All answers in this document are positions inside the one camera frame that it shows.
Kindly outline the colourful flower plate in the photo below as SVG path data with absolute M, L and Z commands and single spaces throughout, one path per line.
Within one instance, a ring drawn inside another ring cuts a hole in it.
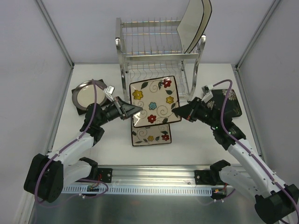
M 131 124 L 131 140 L 133 147 L 171 144 L 171 127 L 169 124 L 147 127 L 134 127 Z
M 180 107 L 177 82 L 174 76 L 147 79 L 129 85 L 129 98 L 142 108 L 132 118 L 133 127 L 158 126 L 181 121 L 173 113 Z

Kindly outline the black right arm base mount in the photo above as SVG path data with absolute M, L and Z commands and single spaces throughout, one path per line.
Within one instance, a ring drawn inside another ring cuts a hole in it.
M 225 185 L 221 180 L 219 172 L 223 168 L 230 166 L 231 164 L 226 160 L 220 160 L 210 166 L 207 170 L 195 170 L 194 180 L 196 185 Z

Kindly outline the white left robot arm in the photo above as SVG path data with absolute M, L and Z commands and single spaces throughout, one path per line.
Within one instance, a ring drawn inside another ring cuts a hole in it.
M 52 203 L 61 194 L 64 187 L 80 180 L 93 182 L 98 177 L 97 162 L 82 156 L 82 153 L 95 146 L 104 134 L 103 125 L 120 118 L 133 117 L 142 107 L 129 104 L 120 97 L 106 107 L 97 103 L 88 105 L 84 123 L 79 134 L 59 150 L 47 155 L 33 157 L 23 188 L 42 203 Z

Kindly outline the white square plate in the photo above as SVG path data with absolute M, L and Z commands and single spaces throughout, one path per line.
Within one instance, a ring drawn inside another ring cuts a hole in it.
M 202 0 L 190 0 L 184 16 L 177 27 L 183 53 L 187 53 L 200 28 L 204 14 Z
M 202 17 L 201 24 L 199 27 L 199 37 L 201 37 L 204 34 L 206 27 L 209 23 L 211 14 L 212 14 L 211 1 L 210 0 L 202 0 L 202 3 L 203 3 L 203 17 Z

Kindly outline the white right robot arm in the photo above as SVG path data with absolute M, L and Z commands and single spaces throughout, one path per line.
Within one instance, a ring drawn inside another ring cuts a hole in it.
M 299 189 L 294 184 L 286 184 L 265 164 L 232 118 L 224 116 L 224 111 L 207 108 L 200 98 L 172 109 L 175 115 L 190 122 L 199 120 L 210 126 L 214 139 L 238 160 L 250 176 L 237 174 L 232 165 L 220 161 L 219 168 L 209 173 L 211 182 L 228 183 L 254 200 L 256 213 L 267 224 L 282 221 L 289 214 L 298 212 Z

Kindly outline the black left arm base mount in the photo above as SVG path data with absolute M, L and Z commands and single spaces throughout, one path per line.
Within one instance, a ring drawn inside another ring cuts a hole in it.
M 88 175 L 88 180 L 98 180 L 105 183 L 111 183 L 113 176 L 112 168 L 92 168 Z

